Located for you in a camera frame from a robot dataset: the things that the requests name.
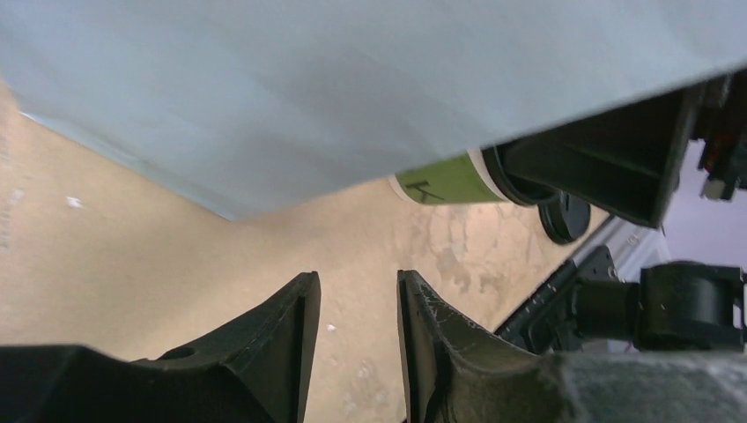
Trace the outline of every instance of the green can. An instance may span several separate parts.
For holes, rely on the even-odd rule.
[[[468,204],[508,201],[490,177],[480,150],[395,174],[392,188],[418,204]]]

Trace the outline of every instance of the black cap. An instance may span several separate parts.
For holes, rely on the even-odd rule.
[[[540,204],[538,208],[542,227],[556,244],[576,241],[588,230],[591,205],[578,197],[561,192],[557,201]]]
[[[558,190],[507,174],[503,168],[503,152],[510,146],[494,145],[482,149],[485,168],[500,192],[514,204],[529,206],[551,203],[558,199]]]

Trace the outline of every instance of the tan floor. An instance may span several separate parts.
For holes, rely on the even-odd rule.
[[[422,207],[383,181],[229,223],[22,117],[0,87],[0,344],[154,358],[316,270],[307,421],[394,422],[397,269],[492,328],[572,250],[535,209]]]

